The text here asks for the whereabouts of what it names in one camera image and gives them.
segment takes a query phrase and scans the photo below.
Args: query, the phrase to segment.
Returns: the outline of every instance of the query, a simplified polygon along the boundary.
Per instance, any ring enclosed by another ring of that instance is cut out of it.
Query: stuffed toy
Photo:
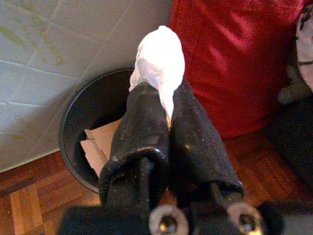
[[[307,5],[297,22],[295,43],[287,66],[291,82],[284,87],[278,101],[290,104],[309,97],[313,91],[313,4]]]

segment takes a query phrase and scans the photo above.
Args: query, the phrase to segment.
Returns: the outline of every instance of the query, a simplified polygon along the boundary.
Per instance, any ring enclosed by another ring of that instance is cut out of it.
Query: tiled wall
[[[58,148],[68,94],[132,67],[171,0],[0,0],[0,172]]]

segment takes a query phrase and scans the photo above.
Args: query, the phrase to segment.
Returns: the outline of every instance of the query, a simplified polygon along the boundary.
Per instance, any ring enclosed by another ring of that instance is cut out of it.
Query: black trash can
[[[63,114],[59,129],[59,147],[72,175],[94,192],[98,177],[85,158],[80,141],[84,129],[94,129],[123,117],[133,69],[106,73],[83,85],[73,94]]]

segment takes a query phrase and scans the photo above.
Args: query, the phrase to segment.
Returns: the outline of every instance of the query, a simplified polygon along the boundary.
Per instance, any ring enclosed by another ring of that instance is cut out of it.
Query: wooden floor
[[[312,198],[262,131],[225,145],[248,203]],[[97,204],[98,195],[71,176],[57,152],[0,174],[0,235],[52,235],[66,208]]]

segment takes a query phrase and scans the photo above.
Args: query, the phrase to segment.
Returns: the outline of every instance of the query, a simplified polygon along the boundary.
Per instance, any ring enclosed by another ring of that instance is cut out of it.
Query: red pillow
[[[222,138],[271,121],[303,6],[303,0],[174,0],[170,27],[182,42],[185,77]]]

